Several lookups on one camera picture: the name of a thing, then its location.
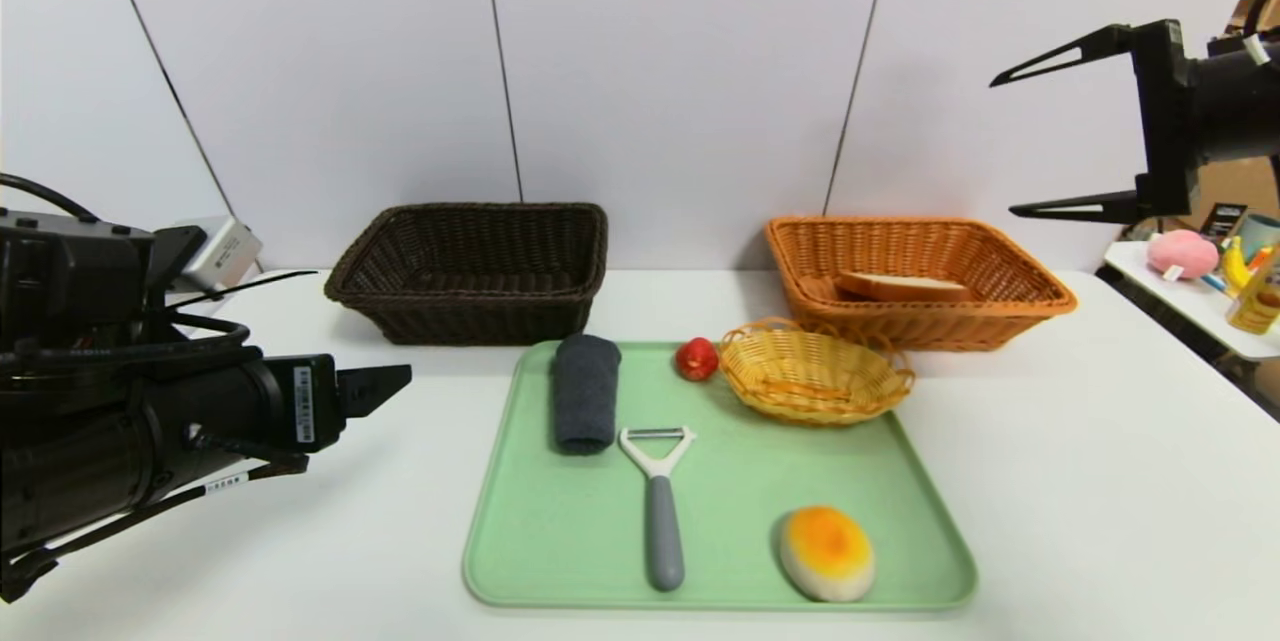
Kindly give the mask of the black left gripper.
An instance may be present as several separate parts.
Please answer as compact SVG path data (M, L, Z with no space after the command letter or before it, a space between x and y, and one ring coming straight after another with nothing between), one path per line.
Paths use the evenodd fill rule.
M339 368L330 354L225 363L157 385L157 422L183 436L196 423L221 439L316 453L346 418L366 418L412 383L402 366Z

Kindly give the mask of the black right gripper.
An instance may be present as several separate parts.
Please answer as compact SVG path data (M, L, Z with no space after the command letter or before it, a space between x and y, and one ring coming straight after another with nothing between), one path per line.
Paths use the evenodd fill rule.
M1252 35L1203 59L1187 56L1178 20L1146 23L1132 35L1130 26L1111 23L989 82L1000 88L1130 52L1135 73L1147 168L1135 191L1010 205L1014 216L1101 225L1181 216L1206 164L1277 154L1277 35Z

